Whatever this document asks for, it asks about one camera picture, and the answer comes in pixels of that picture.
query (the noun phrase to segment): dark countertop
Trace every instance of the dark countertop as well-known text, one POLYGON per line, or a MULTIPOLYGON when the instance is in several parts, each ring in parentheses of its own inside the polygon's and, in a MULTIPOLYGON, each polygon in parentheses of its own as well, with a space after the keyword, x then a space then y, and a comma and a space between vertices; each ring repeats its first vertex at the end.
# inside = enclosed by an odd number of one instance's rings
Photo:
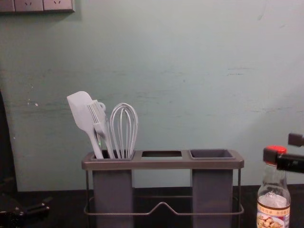
MULTIPOLYGON (((242 205, 245 209, 244 215, 241 216, 242 228, 256 228, 256 212, 257 212, 257 190, 259 186, 243 186, 242 187, 242 205)), ((290 228, 304 227, 304 185, 290 185, 289 191, 291 193, 291 220, 290 228)), ((177 195, 189 195, 190 188, 169 188, 177 195)), ((136 195, 153 194, 166 195, 168 189, 136 189, 136 195)), ((83 208, 86 203, 86 192, 84 190, 74 191, 45 191, 45 192, 19 192, 16 195, 17 200, 23 206, 30 206, 40 203, 47 197, 53 197, 50 202, 50 214, 44 221, 27 225, 26 228, 85 228, 87 224, 86 216, 83 213, 83 208)), ((145 206, 150 208, 148 204, 153 202, 143 203, 142 200, 135 200, 135 208, 143 209, 145 206)), ((183 211, 191 208, 190 198, 179 201, 175 206, 177 211, 183 211)), ((191 227, 191 219, 183 218, 177 219, 169 210, 161 208, 152 214, 151 218, 137 219, 136 227, 145 228, 177 228, 177 227, 191 227)))

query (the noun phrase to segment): gray container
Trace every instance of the gray container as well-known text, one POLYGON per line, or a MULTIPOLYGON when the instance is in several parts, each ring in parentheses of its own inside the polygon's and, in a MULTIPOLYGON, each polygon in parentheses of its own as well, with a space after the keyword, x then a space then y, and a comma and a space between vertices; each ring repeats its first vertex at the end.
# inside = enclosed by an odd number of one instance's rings
POLYGON ((191 215, 193 228, 230 228, 231 215, 243 212, 242 209, 232 213, 233 169, 239 169, 240 187, 243 167, 243 158, 231 150, 135 151, 130 160, 96 159, 94 153, 89 153, 82 161, 82 168, 87 177, 88 171, 93 173, 96 213, 87 214, 99 215, 97 228, 133 228, 132 216, 148 216, 153 210, 133 211, 132 170, 191 169, 193 211, 178 213, 165 202, 156 208, 165 205, 177 216, 191 215))

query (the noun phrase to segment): metal frame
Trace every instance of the metal frame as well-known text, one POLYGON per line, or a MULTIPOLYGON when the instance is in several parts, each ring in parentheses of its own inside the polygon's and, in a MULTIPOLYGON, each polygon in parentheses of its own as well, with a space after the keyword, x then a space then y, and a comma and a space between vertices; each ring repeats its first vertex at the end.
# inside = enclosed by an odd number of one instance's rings
POLYGON ((159 206, 165 205, 173 214, 177 216, 235 216, 238 215, 237 220, 237 227, 240 228, 240 216, 244 213, 244 208, 241 204, 241 169, 238 169, 238 182, 237 182, 237 188, 238 188, 238 194, 237 194, 237 200, 238 200, 238 212, 231 212, 231 213, 179 213, 176 212, 168 203, 166 202, 160 202, 158 203, 152 210, 150 210, 147 213, 91 213, 90 212, 90 201, 94 197, 89 196, 89 171, 85 171, 85 178, 86 178, 86 206, 84 208, 84 213, 87 215, 87 225, 88 228, 91 228, 90 224, 90 216, 148 216, 152 214, 159 206))

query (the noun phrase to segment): red bottle cap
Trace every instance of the red bottle cap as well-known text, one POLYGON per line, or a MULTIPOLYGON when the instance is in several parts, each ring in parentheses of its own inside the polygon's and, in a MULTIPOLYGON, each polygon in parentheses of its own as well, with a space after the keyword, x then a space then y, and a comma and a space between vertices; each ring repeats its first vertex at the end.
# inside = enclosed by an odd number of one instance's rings
MULTIPOLYGON (((287 153, 286 147, 283 147, 283 146, 270 145, 270 146, 267 146, 266 148, 270 149, 270 150, 273 150, 273 151, 276 151, 278 154, 286 154, 287 153)), ((266 161, 266 164, 276 165, 275 163, 272 163, 272 162, 269 162, 269 161, 266 161)))

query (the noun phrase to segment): spatula head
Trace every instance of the spatula head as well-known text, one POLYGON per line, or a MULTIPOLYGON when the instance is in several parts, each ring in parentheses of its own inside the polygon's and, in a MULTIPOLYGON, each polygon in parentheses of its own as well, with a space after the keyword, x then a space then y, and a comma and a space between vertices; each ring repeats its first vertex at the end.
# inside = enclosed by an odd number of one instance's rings
POLYGON ((68 104, 70 105, 76 125, 81 129, 85 130, 86 121, 83 118, 83 109, 87 109, 87 104, 92 102, 92 98, 87 92, 79 91, 74 93, 67 98, 68 104))

